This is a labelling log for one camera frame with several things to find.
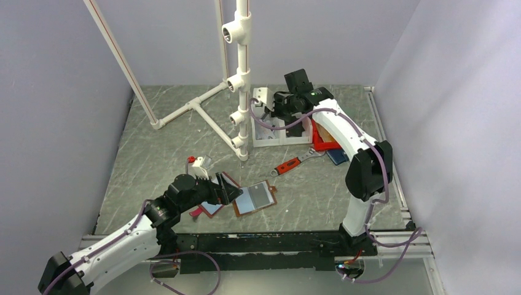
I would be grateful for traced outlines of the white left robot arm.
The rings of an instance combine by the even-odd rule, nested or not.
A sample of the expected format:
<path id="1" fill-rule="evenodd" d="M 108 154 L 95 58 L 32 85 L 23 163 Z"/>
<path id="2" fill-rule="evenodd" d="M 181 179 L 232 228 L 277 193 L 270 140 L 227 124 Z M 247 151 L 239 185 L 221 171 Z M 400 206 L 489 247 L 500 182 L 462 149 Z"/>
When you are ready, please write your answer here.
<path id="1" fill-rule="evenodd" d="M 173 230 L 181 215 L 200 205 L 228 205 L 242 195 L 224 173 L 202 178 L 178 175 L 166 191 L 146 199 L 126 225 L 69 256 L 53 255 L 37 286 L 41 294 L 93 294 L 149 258 L 168 258 L 179 246 Z"/>

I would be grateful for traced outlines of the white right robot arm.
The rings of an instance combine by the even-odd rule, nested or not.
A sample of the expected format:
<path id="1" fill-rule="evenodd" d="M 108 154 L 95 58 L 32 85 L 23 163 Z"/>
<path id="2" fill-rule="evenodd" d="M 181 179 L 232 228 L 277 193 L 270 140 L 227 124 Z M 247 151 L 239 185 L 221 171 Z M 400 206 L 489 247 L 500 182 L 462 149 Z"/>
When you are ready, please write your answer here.
<path id="1" fill-rule="evenodd" d="M 338 241 L 341 252 L 353 255 L 362 247 L 360 235 L 369 227 L 374 203 L 378 197 L 388 200 L 393 148 L 388 141 L 378 141 L 362 131 L 328 89 L 313 86 L 304 69 L 285 74 L 284 79 L 288 89 L 274 94 L 270 115 L 283 120 L 289 128 L 311 117 L 333 137 L 350 161 L 345 177 L 350 202 L 342 221 L 346 234 Z"/>

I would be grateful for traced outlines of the brown leather card holder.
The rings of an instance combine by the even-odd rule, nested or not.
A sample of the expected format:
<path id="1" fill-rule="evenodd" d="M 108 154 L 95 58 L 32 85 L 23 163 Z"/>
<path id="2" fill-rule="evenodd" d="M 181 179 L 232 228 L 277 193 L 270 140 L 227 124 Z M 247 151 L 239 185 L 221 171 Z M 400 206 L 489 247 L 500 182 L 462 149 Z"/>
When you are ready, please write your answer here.
<path id="1" fill-rule="evenodd" d="M 241 195 L 232 203 L 235 215 L 238 218 L 277 204 L 275 193 L 278 190 L 275 186 L 271 186 L 267 180 L 251 186 L 240 187 L 240 190 Z"/>

